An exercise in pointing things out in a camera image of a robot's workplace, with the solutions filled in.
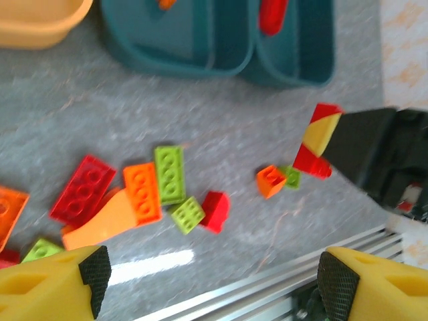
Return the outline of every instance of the toy building block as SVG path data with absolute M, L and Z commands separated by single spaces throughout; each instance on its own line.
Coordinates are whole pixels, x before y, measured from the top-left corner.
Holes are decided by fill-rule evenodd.
M 269 199 L 281 191 L 287 178 L 275 166 L 270 165 L 258 172 L 256 181 L 259 192 Z
M 194 197 L 168 210 L 184 235 L 189 234 L 205 217 L 205 214 Z
M 56 253 L 63 252 L 64 249 L 52 242 L 39 238 L 28 254 L 23 258 L 22 263 L 43 259 Z
M 121 234 L 137 225 L 134 209 L 123 189 L 85 225 L 72 229 L 67 226 L 61 230 L 62 243 L 67 250 L 88 245 L 96 245 Z
M 327 179 L 331 176 L 330 164 L 321 155 L 342 114 L 343 110 L 337 105 L 319 103 L 316 106 L 294 161 L 295 169 L 319 179 Z
M 0 270 L 19 264 L 19 252 L 4 249 L 0 253 Z
M 202 209 L 205 212 L 205 218 L 200 225 L 213 233 L 220 233 L 229 216 L 229 196 L 224 192 L 209 191 L 202 203 Z
M 183 149 L 160 146 L 154 150 L 154 162 L 162 205 L 179 204 L 186 199 Z
M 0 186 L 0 251 L 5 248 L 28 199 L 28 194 Z
M 123 175 L 137 226 L 160 221 L 162 209 L 154 163 L 126 167 Z
M 177 0 L 158 0 L 159 8 L 169 10 L 177 2 Z
M 331 320 L 428 320 L 427 270 L 329 247 L 321 255 L 317 281 Z
M 278 169 L 285 177 L 287 177 L 286 187 L 288 189 L 298 190 L 300 188 L 300 171 L 294 169 L 293 166 L 280 166 Z
M 94 320 L 111 273 L 105 246 L 83 247 L 2 269 L 0 320 Z
M 96 214 L 116 170 L 92 155 L 80 163 L 49 217 L 61 223 L 80 227 Z

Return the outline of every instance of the green lego brick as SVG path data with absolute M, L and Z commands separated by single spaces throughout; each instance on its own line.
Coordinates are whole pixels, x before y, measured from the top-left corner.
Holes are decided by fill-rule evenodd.
M 202 207 L 194 197 L 189 197 L 180 205 L 170 208 L 168 212 L 184 235 L 189 234 L 205 217 Z
M 278 169 L 287 177 L 286 187 L 289 189 L 298 190 L 300 188 L 301 172 L 293 168 L 293 166 L 280 166 Z
M 25 258 L 22 260 L 22 263 L 42 259 L 44 257 L 51 256 L 63 251 L 64 249 L 56 244 L 53 244 L 45 239 L 38 239 Z
M 154 163 L 160 203 L 179 204 L 186 199 L 183 149 L 179 146 L 160 146 L 154 150 Z

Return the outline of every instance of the orange lego brick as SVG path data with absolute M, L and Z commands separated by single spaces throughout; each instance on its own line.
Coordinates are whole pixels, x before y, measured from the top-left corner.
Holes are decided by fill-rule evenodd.
M 177 0 L 158 0 L 159 8 L 169 10 L 177 2 Z
M 73 229 L 65 226 L 62 242 L 67 250 L 96 245 L 111 237 L 136 227 L 136 218 L 128 195 L 123 189 L 117 192 L 107 204 L 85 225 Z
M 12 233 L 29 195 L 0 186 L 0 251 Z
M 287 178 L 275 166 L 270 165 L 257 174 L 257 186 L 260 193 L 266 198 L 274 196 L 281 191 Z
M 123 176 L 138 226 L 160 221 L 162 209 L 154 163 L 126 167 Z

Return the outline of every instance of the plastic toy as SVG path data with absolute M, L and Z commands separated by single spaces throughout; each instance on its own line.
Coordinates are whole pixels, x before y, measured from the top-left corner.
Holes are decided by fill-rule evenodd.
M 154 162 L 162 205 L 178 204 L 186 198 L 183 149 L 160 146 L 154 150 Z
M 427 128 L 421 110 L 344 114 L 322 158 L 381 207 L 428 222 Z
M 259 192 L 269 199 L 281 191 L 287 178 L 275 166 L 270 165 L 258 172 L 256 181 Z
M 46 239 L 40 238 L 23 258 L 22 263 L 43 259 L 56 253 L 63 252 L 64 249 Z
M 19 264 L 19 252 L 4 249 L 0 253 L 0 270 Z
M 318 287 L 331 320 L 428 320 L 428 271 L 344 247 L 320 258 Z
M 61 230 L 67 250 L 96 245 L 137 226 L 134 209 L 126 191 L 117 192 L 107 204 L 85 225 Z
M 298 190 L 300 188 L 300 171 L 294 169 L 293 166 L 280 166 L 278 169 L 287 177 L 286 187 L 288 189 Z
M 266 35 L 276 35 L 281 31 L 286 17 L 288 0 L 262 0 L 259 26 Z
M 5 248 L 28 199 L 28 194 L 0 186 L 0 251 Z
M 229 216 L 229 196 L 224 192 L 209 191 L 202 203 L 202 209 L 205 218 L 200 224 L 213 233 L 220 233 Z
M 84 225 L 96 214 L 97 205 L 115 174 L 115 169 L 87 155 L 53 206 L 49 217 L 73 227 Z
M 168 210 L 184 235 L 189 234 L 205 217 L 205 214 L 194 197 L 189 197 L 183 203 Z
M 293 167 L 295 169 L 319 179 L 326 179 L 331 176 L 330 164 L 321 157 L 321 154 L 325 150 L 342 114 L 342 109 L 337 105 L 319 103 L 316 106 L 294 161 Z
M 154 163 L 126 167 L 123 175 L 126 192 L 135 210 L 137 225 L 160 221 L 162 209 Z
M 0 47 L 51 47 L 83 20 L 91 5 L 92 0 L 1 1 Z
M 175 4 L 177 0 L 158 0 L 159 7 L 162 10 L 169 10 Z
M 93 321 L 112 273 L 107 248 L 90 246 L 0 270 L 1 321 Z

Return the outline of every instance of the teal plastic bin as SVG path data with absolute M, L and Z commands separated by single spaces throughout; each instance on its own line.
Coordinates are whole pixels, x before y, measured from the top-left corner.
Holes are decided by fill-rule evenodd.
M 242 75 L 277 88 L 321 86 L 334 71 L 333 0 L 290 0 L 282 30 L 255 33 L 254 55 Z
M 263 86 L 320 86 L 334 69 L 333 0 L 290 0 L 283 29 L 257 27 L 259 0 L 102 0 L 104 41 L 125 66 L 206 78 L 241 74 Z
M 251 59 L 257 0 L 102 0 L 109 52 L 138 72 L 204 78 L 234 76 Z

